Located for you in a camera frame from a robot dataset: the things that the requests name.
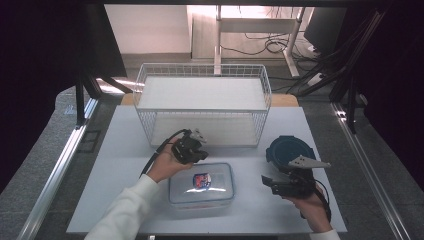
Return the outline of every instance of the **wall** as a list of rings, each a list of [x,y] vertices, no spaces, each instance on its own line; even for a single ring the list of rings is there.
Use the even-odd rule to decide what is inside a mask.
[[[191,52],[186,6],[105,7],[121,54]]]

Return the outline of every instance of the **clear plastic container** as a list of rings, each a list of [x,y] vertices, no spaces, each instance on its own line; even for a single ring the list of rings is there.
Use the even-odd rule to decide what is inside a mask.
[[[195,164],[169,179],[169,202],[177,209],[225,207],[233,199],[228,163]]]

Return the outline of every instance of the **aluminum rail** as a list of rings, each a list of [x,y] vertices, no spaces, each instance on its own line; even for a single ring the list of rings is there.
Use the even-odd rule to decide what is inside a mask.
[[[40,229],[41,224],[50,208],[50,205],[56,195],[57,190],[60,187],[63,177],[65,176],[66,170],[71,163],[72,157],[74,156],[78,144],[80,143],[87,124],[90,121],[91,116],[97,106],[98,100],[90,99],[85,107],[85,122],[78,129],[72,131],[68,142],[66,143],[57,163],[50,174],[47,183],[37,199],[34,207],[31,210],[21,232],[19,233],[18,240],[20,239],[34,239]]]
[[[346,138],[356,156],[356,159],[358,160],[359,165],[362,168],[362,171],[365,174],[366,179],[368,180],[368,183],[370,184],[371,190],[373,191],[377,202],[380,205],[381,210],[383,211],[383,214],[385,215],[390,228],[393,231],[394,236],[399,240],[411,239],[399,212],[397,211],[395,205],[384,189],[383,184],[374,171],[374,168],[364,149],[362,148],[359,139],[350,131],[341,104],[332,103],[332,107],[336,112],[336,115],[340,118],[340,125],[343,129],[343,132],[346,135]]]

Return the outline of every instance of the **white table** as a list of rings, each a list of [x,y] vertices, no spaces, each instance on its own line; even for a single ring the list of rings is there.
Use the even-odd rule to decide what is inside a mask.
[[[222,209],[177,210],[167,201],[167,181],[160,183],[151,216],[140,233],[152,235],[282,235],[310,232],[299,211],[287,200],[272,195],[262,185],[261,175],[278,177],[265,160],[265,149],[280,135],[302,139],[314,149],[314,140],[302,108],[272,107],[257,148],[207,148],[204,161],[227,162],[235,182],[233,202]],[[124,187],[133,185],[155,149],[151,148],[133,106],[118,106],[93,166],[84,192],[67,229],[68,233],[87,233]],[[330,195],[332,225],[339,232],[346,227],[323,169],[314,169]]]

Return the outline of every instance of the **container lid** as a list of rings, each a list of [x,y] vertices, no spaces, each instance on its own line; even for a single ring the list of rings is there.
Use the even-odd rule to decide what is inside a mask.
[[[228,163],[195,164],[169,179],[172,204],[231,200],[233,197],[233,176]]]

